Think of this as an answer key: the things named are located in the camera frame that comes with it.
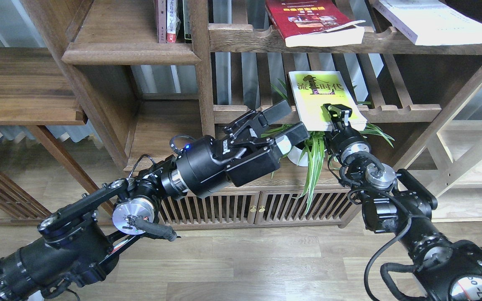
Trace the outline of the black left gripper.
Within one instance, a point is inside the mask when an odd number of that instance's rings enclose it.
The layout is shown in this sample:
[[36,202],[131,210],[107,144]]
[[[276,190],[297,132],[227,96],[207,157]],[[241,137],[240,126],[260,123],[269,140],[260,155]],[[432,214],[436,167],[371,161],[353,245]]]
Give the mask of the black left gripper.
[[191,191],[201,198],[233,184],[240,187],[280,168],[280,158],[310,136],[303,122],[276,128],[273,138],[262,134],[292,110],[287,100],[263,111],[250,110],[224,127],[225,137],[206,135],[186,145],[169,160],[162,175],[167,196]]

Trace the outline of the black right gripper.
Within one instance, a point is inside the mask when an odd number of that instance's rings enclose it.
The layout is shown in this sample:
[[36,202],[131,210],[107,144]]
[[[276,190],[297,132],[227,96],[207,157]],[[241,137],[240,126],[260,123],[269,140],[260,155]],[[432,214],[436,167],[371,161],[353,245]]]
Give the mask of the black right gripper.
[[352,114],[350,107],[327,103],[323,104],[323,110],[331,119],[331,130],[324,134],[325,146],[330,155],[337,155],[338,161],[348,166],[354,161],[352,154],[371,152],[371,145],[349,122]]

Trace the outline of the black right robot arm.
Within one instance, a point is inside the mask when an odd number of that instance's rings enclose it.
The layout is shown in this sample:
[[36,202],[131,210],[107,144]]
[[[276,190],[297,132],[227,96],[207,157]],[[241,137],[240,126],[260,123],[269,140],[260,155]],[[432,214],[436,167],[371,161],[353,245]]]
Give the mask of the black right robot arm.
[[436,197],[405,169],[394,171],[370,152],[365,138],[349,122],[345,105],[323,105],[332,127],[325,132],[331,156],[341,164],[338,181],[350,187],[349,200],[362,207],[367,230],[393,233],[371,257],[364,271],[364,287],[372,300],[369,271],[377,257],[401,242],[411,265],[384,263],[383,282],[400,301],[482,301],[482,247],[471,241],[450,242],[431,221]]

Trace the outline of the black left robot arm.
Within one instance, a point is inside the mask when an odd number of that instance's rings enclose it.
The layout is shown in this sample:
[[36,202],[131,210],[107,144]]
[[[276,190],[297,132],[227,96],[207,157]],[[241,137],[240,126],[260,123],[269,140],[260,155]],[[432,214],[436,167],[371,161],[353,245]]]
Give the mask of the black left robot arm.
[[71,283],[105,280],[140,238],[176,240],[171,226],[159,224],[162,201],[189,191],[204,198],[279,169],[281,157],[309,136],[298,122],[263,137],[290,112],[287,101],[247,111],[224,128],[222,139],[205,135],[182,149],[172,145],[174,155],[57,210],[38,225],[41,238],[0,259],[0,301],[26,300],[37,291],[55,298]]

